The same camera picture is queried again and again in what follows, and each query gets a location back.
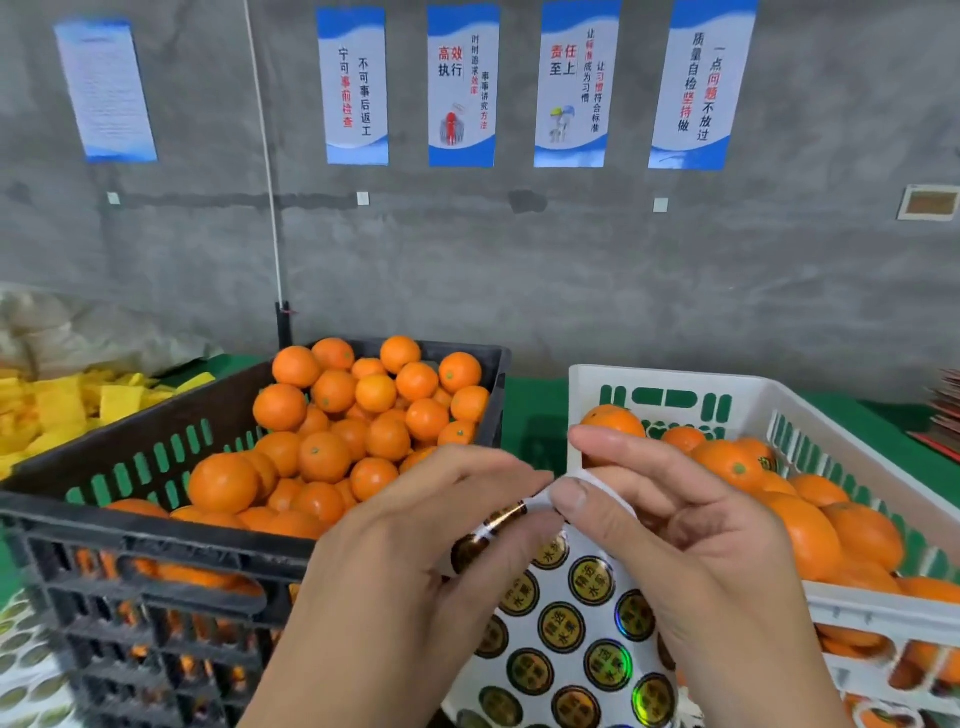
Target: blue and white poster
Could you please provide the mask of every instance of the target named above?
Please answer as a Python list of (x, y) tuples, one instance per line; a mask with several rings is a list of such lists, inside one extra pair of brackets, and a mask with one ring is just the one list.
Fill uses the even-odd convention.
[(71, 20), (54, 33), (87, 161), (156, 161), (131, 24)]
[(386, 26), (383, 8), (317, 10), (327, 164), (390, 163)]
[(543, 5), (535, 167), (602, 167), (620, 0)]
[(675, 0), (650, 169), (724, 168), (756, 6), (757, 0)]
[(430, 166), (493, 167), (500, 9), (431, 5), (426, 23)]

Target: blue wave graphic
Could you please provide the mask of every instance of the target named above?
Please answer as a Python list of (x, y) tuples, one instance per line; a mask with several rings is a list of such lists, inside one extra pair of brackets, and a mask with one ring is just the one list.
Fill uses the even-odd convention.
[(670, 30), (695, 28), (722, 15), (756, 15), (759, 0), (675, 0)]
[(343, 37), (357, 28), (385, 28), (387, 12), (383, 8), (317, 8), (317, 32), (320, 40)]
[(495, 156), (496, 134), (463, 149), (430, 145), (431, 167), (493, 167)]
[(671, 150), (654, 147), (650, 150), (650, 169), (699, 169), (703, 172), (719, 172), (727, 164), (727, 147), (730, 137), (725, 136), (706, 147), (688, 150)]
[(573, 149), (534, 147), (535, 167), (594, 167), (604, 164), (607, 155), (607, 135), (598, 136), (589, 144)]
[(543, 4), (543, 33), (561, 33), (588, 20), (620, 17), (620, 0), (559, 0)]
[(390, 164), (390, 144), (387, 135), (362, 147), (326, 145), (327, 164), (355, 164), (386, 167)]
[(500, 24), (500, 8), (481, 3), (477, 5), (430, 5), (426, 9), (426, 34), (450, 36), (468, 25)]

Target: left hand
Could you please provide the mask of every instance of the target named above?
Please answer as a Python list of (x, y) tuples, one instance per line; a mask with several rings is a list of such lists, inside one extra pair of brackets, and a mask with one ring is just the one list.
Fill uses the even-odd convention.
[(318, 541), (242, 727), (426, 725), (563, 518), (516, 520), (446, 584), (437, 563), (490, 513), (551, 480), (502, 450), (448, 445), (354, 508)]

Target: black plastic crate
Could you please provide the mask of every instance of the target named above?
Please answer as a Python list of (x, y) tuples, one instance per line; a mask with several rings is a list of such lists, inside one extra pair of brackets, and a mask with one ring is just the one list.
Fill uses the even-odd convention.
[[(358, 358), (379, 356), (383, 342), (346, 340)], [(419, 343), (425, 361), (453, 352), (480, 361), (481, 383), (492, 393), (476, 443), (497, 447), (510, 351)], [(271, 362), (263, 362), (32, 458), (4, 481), (4, 536), (88, 725), (239, 722), (290, 616), (290, 585), (302, 581), (313, 543), (91, 506), (125, 497), (167, 511), (187, 504), (197, 463), (250, 449), (263, 436), (252, 403), (273, 381)], [(105, 566), (103, 554), (115, 561)], [(259, 592), (154, 580), (135, 558), (236, 573)], [(108, 578), (114, 563), (117, 578)]]

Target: hand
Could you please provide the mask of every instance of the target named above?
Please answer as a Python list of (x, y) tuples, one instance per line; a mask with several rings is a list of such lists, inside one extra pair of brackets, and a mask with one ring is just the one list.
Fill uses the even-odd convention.
[(636, 509), (581, 481), (554, 507), (636, 580), (711, 728), (849, 727), (777, 517), (664, 443), (590, 426), (575, 448)]
[(444, 446), (353, 509), (317, 542), (244, 728), (426, 725), (563, 519), (517, 519), (446, 584), (435, 566), (490, 513), (552, 479), (502, 450)]

